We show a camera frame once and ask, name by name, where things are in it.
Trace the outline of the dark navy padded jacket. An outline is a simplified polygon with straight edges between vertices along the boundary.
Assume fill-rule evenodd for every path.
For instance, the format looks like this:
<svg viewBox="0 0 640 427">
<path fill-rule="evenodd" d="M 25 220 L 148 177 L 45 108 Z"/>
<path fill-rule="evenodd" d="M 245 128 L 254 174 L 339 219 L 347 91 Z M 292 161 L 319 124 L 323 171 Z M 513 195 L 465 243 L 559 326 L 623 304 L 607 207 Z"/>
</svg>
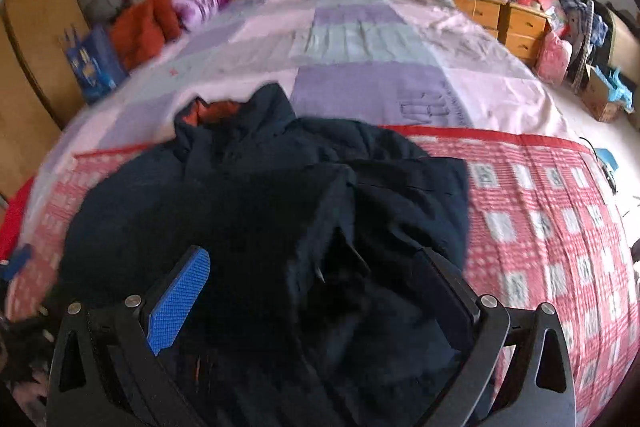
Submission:
<svg viewBox="0 0 640 427">
<path fill-rule="evenodd" d="M 392 130 L 299 117 L 280 86 L 89 191 L 53 294 L 102 307 L 192 246 L 210 273 L 172 369 L 211 426 L 411 426 L 454 376 L 424 255 L 462 268 L 469 169 Z"/>
</svg>

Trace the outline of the blue patterned clothes pile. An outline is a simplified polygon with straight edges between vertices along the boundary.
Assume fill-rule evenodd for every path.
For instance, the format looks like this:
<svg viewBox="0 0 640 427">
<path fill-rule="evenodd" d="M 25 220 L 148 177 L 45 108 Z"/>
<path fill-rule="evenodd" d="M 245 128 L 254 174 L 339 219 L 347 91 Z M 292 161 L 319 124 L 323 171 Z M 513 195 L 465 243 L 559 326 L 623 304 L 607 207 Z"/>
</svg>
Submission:
<svg viewBox="0 0 640 427">
<path fill-rule="evenodd" d="M 585 41 L 588 22 L 591 22 L 589 49 L 604 45 L 608 36 L 608 24 L 600 14 L 593 11 L 593 15 L 590 15 L 588 4 L 582 0 L 560 0 L 560 3 L 568 23 L 564 39 L 572 45 L 574 52 L 577 52 Z"/>
</svg>

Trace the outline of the red garment on bed edge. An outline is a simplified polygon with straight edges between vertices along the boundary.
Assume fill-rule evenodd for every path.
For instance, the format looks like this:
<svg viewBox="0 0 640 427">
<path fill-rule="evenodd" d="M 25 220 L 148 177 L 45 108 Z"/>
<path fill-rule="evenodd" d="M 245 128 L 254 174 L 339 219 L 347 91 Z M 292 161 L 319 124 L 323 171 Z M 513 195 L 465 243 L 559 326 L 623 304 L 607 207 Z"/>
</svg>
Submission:
<svg viewBox="0 0 640 427">
<path fill-rule="evenodd" d="M 0 260 L 8 261 L 15 251 L 35 178 L 29 178 L 9 201 L 0 228 Z"/>
</svg>

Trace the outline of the red checkered mat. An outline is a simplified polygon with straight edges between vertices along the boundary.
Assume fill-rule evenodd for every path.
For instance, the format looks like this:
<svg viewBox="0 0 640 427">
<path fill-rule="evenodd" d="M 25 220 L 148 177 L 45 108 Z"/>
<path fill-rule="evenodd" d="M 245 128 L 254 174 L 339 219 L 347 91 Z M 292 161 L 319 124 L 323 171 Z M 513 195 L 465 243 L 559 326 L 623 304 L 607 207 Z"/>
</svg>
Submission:
<svg viewBox="0 0 640 427">
<path fill-rule="evenodd" d="M 480 321 L 472 348 L 459 351 L 454 376 L 411 426 L 429 421 L 442 405 L 454 426 L 468 421 L 590 425 L 639 350 L 631 254 L 592 154 L 576 142 L 540 135 L 380 128 L 430 156 L 461 159 L 469 169 L 468 252 L 457 269 L 477 297 Z M 52 426 L 156 426 L 168 407 L 176 425 L 210 426 L 172 370 L 186 323 L 174 344 L 158 355 L 146 341 L 142 309 L 161 279 L 144 293 L 102 307 L 53 294 L 67 230 L 87 193 L 160 144 L 115 148 L 106 171 L 99 170 L 98 155 L 89 157 L 85 171 L 71 171 L 72 191 L 62 196 L 35 240 L 48 247 L 50 258 L 30 258 L 11 286 L 8 317 L 17 323 L 30 320 L 47 306 L 48 324 L 58 336 L 47 413 Z M 115 363 L 104 371 L 85 369 L 85 361 L 110 356 L 99 347 L 101 339 L 123 333 L 138 336 L 140 347 L 131 358 L 154 364 L 146 378 L 150 383 L 167 379 L 177 394 L 175 403 L 129 401 L 134 383 L 118 377 Z"/>
</svg>

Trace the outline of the wooden wardrobe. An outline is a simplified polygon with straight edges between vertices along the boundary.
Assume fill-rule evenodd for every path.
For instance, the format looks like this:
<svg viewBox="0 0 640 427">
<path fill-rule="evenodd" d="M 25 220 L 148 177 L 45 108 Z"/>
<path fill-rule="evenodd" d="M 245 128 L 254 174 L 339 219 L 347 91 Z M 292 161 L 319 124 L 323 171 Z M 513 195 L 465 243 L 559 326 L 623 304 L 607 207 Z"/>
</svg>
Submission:
<svg viewBox="0 0 640 427">
<path fill-rule="evenodd" d="M 78 0 L 1 0 L 1 195 L 33 176 L 85 105 L 63 51 L 89 26 Z"/>
</svg>

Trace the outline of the blue gift bag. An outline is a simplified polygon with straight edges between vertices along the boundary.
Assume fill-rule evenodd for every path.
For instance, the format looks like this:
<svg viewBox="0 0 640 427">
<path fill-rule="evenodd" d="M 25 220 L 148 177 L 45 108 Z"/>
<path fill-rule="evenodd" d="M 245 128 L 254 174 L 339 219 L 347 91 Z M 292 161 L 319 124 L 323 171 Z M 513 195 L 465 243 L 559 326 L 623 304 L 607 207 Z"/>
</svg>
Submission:
<svg viewBox="0 0 640 427">
<path fill-rule="evenodd" d="M 93 27 L 85 37 L 79 37 L 74 26 L 65 29 L 63 50 L 88 105 L 111 94 L 128 78 L 103 25 Z"/>
</svg>

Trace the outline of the cardboard box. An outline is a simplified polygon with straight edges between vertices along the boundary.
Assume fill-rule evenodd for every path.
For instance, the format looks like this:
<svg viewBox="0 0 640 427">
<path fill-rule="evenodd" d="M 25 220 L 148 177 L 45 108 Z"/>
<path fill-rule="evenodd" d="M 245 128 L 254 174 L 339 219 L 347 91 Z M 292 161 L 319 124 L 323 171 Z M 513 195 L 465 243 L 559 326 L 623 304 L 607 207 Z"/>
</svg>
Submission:
<svg viewBox="0 0 640 427">
<path fill-rule="evenodd" d="M 631 91 L 617 78 L 605 76 L 599 67 L 586 66 L 587 83 L 580 98 L 591 116 L 600 122 L 613 122 L 623 112 L 632 113 Z"/>
</svg>

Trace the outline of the rust red folded blanket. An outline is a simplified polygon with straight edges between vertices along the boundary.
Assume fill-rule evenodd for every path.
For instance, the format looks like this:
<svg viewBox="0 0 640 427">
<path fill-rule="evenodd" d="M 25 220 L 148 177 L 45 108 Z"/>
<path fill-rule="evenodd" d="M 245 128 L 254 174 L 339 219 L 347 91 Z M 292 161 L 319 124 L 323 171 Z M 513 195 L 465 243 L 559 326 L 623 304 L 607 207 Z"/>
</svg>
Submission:
<svg viewBox="0 0 640 427">
<path fill-rule="evenodd" d="M 110 38 L 128 72 L 157 57 L 164 46 L 182 34 L 171 0 L 144 0 L 116 18 Z"/>
</svg>

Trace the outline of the pastel patchwork bed sheet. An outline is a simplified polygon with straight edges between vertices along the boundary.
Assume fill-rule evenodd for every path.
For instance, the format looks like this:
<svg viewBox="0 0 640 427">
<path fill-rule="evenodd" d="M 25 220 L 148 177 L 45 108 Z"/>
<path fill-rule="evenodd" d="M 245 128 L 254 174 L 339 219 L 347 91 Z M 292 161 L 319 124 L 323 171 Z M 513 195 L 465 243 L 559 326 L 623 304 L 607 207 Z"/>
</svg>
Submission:
<svg viewBox="0 0 640 427">
<path fill-rule="evenodd" d="M 168 140 L 194 98 L 244 101 L 268 82 L 299 116 L 570 133 L 530 70 L 446 3 L 233 0 L 72 120 L 36 176 L 23 239 L 75 155 Z"/>
</svg>

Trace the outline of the pink plastic bag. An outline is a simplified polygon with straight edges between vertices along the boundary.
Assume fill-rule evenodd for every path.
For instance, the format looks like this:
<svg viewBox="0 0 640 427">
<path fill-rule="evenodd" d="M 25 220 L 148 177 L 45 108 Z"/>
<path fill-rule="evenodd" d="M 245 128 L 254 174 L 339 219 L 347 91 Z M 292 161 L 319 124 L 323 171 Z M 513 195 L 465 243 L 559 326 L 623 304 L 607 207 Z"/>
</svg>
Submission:
<svg viewBox="0 0 640 427">
<path fill-rule="evenodd" d="M 559 86 L 565 79 L 573 46 L 550 31 L 542 40 L 534 73 L 542 82 Z"/>
</svg>

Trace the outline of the grey backpack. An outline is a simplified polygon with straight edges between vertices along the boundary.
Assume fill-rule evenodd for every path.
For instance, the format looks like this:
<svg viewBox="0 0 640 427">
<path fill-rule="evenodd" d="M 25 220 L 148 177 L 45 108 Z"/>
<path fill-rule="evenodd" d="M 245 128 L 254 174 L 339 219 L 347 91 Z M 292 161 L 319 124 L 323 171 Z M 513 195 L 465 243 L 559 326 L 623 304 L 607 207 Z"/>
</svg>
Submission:
<svg viewBox="0 0 640 427">
<path fill-rule="evenodd" d="M 123 7 L 124 0 L 87 0 L 84 13 L 91 26 L 110 24 Z"/>
</svg>

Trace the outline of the wooden nightstand right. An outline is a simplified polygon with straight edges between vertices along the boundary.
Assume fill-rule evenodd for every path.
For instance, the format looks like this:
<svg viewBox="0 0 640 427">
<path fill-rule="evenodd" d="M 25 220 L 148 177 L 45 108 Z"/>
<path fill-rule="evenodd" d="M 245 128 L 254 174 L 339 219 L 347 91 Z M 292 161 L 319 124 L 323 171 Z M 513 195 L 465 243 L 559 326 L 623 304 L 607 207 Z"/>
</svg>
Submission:
<svg viewBox="0 0 640 427">
<path fill-rule="evenodd" d="M 541 10 L 517 3 L 501 8 L 498 40 L 528 67 L 535 65 L 548 31 L 548 17 Z"/>
</svg>

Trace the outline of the wooden nightstand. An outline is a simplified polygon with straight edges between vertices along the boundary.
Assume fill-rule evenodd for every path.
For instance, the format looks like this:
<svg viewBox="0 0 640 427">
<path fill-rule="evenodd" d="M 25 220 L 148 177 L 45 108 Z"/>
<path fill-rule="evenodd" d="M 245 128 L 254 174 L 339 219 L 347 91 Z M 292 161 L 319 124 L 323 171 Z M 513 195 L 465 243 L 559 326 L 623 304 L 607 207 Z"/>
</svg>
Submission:
<svg viewBox="0 0 640 427">
<path fill-rule="evenodd" d="M 502 0 L 452 0 L 456 8 L 479 24 L 496 39 L 499 38 L 500 16 L 506 2 Z"/>
<path fill-rule="evenodd" d="M 517 3 L 501 8 L 498 40 L 528 67 L 535 65 L 548 31 L 548 17 L 541 10 Z"/>
</svg>

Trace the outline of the wooden nightstand left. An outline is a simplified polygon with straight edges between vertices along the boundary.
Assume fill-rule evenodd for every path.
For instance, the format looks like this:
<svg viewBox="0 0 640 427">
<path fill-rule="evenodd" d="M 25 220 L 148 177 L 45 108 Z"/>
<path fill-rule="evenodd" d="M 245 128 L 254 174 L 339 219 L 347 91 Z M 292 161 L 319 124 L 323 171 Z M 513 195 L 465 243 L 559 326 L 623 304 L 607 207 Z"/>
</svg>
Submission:
<svg viewBox="0 0 640 427">
<path fill-rule="evenodd" d="M 496 39 L 499 38 L 500 16 L 506 2 L 502 0 L 452 0 L 456 8 L 479 24 Z"/>
</svg>

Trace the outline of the purple white pillow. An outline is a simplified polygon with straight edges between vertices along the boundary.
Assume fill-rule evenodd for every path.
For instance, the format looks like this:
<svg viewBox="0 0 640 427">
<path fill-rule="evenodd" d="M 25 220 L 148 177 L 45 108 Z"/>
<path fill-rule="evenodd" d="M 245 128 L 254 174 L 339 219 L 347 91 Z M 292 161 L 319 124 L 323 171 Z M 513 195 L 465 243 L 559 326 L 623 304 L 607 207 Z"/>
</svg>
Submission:
<svg viewBox="0 0 640 427">
<path fill-rule="evenodd" d="M 231 0 L 171 0 L 181 26 L 194 31 L 208 23 Z"/>
</svg>

